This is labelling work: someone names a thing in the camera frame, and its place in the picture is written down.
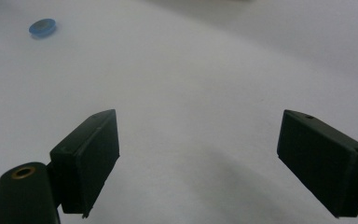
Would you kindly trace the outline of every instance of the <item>white table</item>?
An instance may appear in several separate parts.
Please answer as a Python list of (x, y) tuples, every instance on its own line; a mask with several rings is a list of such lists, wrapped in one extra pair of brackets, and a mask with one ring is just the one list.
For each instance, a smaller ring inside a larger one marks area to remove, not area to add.
[(285, 108), (358, 140), (358, 1), (0, 0), (0, 175), (110, 108), (121, 158), (62, 223), (358, 223), (276, 154)]

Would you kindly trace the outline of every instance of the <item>white surface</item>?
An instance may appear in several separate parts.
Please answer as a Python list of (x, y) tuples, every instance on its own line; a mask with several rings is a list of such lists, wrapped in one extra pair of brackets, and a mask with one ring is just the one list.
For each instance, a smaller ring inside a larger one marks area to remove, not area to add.
[(0, 0), (0, 175), (109, 108), (121, 158), (62, 223), (358, 223), (276, 155), (285, 108), (358, 140), (358, 1)]

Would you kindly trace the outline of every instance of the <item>black plastic part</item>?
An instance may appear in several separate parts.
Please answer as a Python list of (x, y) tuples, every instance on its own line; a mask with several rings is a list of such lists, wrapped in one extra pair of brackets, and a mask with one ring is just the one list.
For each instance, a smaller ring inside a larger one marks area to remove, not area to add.
[(285, 110), (278, 155), (335, 217), (357, 217), (358, 142), (310, 115)]
[(51, 192), (53, 194), (53, 200), (55, 202), (55, 207), (57, 208), (62, 203), (62, 192), (59, 186), (59, 174), (56, 174), (52, 168), (52, 164), (49, 163), (47, 166), (48, 169), (48, 177), (50, 179)]
[(87, 217), (119, 157), (116, 111), (95, 114), (50, 151), (62, 210)]
[(0, 223), (60, 223), (43, 163), (26, 163), (1, 176)]

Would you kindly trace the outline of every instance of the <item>blue plastic cap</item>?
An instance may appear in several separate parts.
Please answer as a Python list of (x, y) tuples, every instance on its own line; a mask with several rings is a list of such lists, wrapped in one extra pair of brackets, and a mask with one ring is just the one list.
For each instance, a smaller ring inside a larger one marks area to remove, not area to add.
[(43, 19), (30, 26), (30, 33), (36, 37), (45, 37), (51, 35), (56, 28), (56, 22), (53, 19)]

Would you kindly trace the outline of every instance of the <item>blue bottle cap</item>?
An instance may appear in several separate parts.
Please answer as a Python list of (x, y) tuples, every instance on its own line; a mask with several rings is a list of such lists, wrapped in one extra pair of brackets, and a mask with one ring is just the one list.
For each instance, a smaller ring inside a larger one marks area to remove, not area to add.
[(43, 19), (30, 26), (30, 33), (36, 37), (45, 37), (51, 35), (56, 28), (56, 22), (53, 19)]

